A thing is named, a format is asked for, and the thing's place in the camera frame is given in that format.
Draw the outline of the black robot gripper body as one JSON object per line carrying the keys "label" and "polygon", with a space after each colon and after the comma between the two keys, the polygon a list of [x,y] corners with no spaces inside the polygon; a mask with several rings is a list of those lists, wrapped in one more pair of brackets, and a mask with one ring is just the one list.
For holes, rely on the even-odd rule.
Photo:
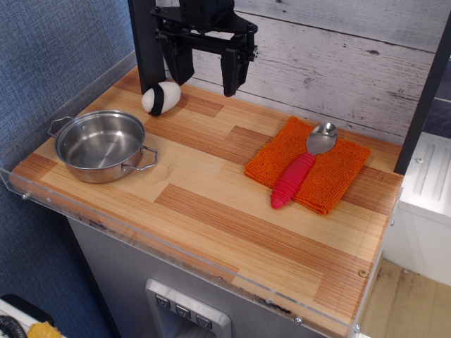
{"label": "black robot gripper body", "polygon": [[179,1],[177,7],[155,7],[158,40],[212,54],[230,52],[238,63],[257,57],[258,27],[235,12],[234,1]]}

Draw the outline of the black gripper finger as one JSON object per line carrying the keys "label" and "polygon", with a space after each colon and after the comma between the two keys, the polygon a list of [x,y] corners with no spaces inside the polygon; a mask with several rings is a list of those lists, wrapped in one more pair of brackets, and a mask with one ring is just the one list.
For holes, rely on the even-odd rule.
{"label": "black gripper finger", "polygon": [[171,77],[179,85],[186,83],[194,75],[192,49],[181,42],[162,37],[162,52]]}
{"label": "black gripper finger", "polygon": [[221,56],[221,72],[223,93],[226,97],[236,94],[239,87],[245,83],[249,61],[237,53],[224,53]]}

